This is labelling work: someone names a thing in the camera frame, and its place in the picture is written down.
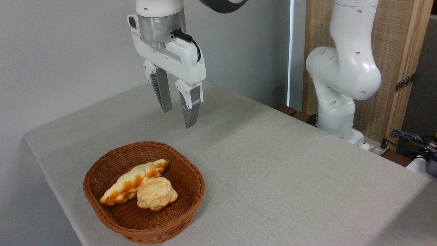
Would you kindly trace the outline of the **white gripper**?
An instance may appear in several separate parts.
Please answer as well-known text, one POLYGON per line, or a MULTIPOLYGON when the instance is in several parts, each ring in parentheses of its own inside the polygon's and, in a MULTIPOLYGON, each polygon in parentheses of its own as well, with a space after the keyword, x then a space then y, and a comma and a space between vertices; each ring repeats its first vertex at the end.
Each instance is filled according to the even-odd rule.
POLYGON ((186 128, 195 125, 200 104, 203 102, 202 81, 206 78, 203 57, 197 62, 195 45, 182 39, 175 39, 165 47, 153 47, 142 39, 136 15, 127 16, 136 51, 145 59, 143 63, 147 81, 152 85, 157 100, 166 113, 173 109, 167 72, 177 77, 186 128))

